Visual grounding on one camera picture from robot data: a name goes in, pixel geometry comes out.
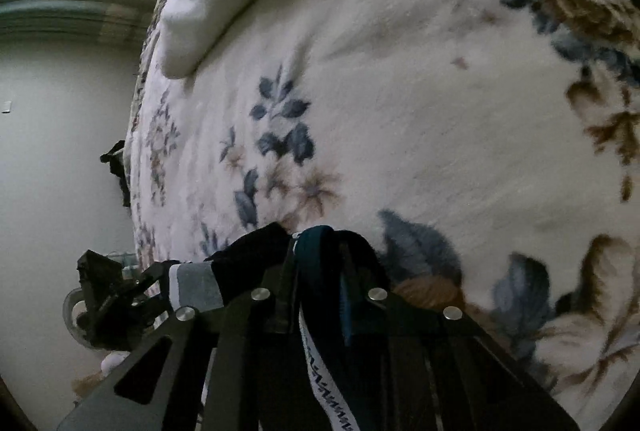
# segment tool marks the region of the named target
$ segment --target bed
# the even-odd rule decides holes
[[[126,140],[145,267],[356,231],[600,429],[640,369],[636,0],[254,0],[180,80],[166,2]]]

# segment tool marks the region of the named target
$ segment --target silver screw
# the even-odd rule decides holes
[[[462,310],[457,306],[448,306],[442,311],[442,315],[451,321],[457,321],[458,319],[462,319]]]
[[[269,292],[268,288],[256,288],[251,292],[251,299],[254,301],[264,301],[265,299],[269,299],[271,292]]]
[[[369,290],[369,299],[372,301],[384,301],[388,293],[383,288],[372,288]]]
[[[175,311],[175,316],[178,321],[189,321],[196,316],[196,310],[190,306],[181,306]]]

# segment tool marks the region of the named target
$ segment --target wall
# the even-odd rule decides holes
[[[73,408],[100,358],[62,302],[86,249],[131,251],[132,225],[102,153],[124,138],[138,52],[73,42],[0,44],[0,375],[41,430]]]

